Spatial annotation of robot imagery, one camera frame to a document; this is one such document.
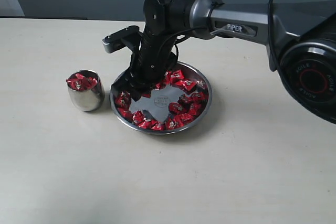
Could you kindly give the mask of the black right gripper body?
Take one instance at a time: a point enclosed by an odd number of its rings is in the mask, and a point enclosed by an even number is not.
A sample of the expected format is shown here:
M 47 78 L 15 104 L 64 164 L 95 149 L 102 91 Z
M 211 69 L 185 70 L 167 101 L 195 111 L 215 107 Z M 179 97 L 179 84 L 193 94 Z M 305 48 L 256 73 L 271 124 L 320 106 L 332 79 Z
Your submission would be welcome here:
M 128 85 L 136 90 L 149 89 L 162 81 L 165 73 L 175 67 L 177 54 L 172 53 L 177 35 L 154 35 L 144 31 L 138 53 L 125 74 Z

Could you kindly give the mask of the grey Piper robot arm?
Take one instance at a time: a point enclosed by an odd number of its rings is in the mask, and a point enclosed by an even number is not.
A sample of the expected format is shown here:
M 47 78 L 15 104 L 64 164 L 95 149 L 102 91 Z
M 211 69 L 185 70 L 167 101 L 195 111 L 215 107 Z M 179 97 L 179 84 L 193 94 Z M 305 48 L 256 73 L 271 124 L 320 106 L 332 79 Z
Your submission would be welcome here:
M 176 64 L 172 48 L 188 38 L 238 38 L 264 45 L 269 68 L 287 92 L 309 112 L 335 122 L 335 1 L 145 0 L 143 12 L 143 31 L 130 26 L 103 41 L 108 53 L 132 51 L 112 94 L 127 91 L 138 100 Z

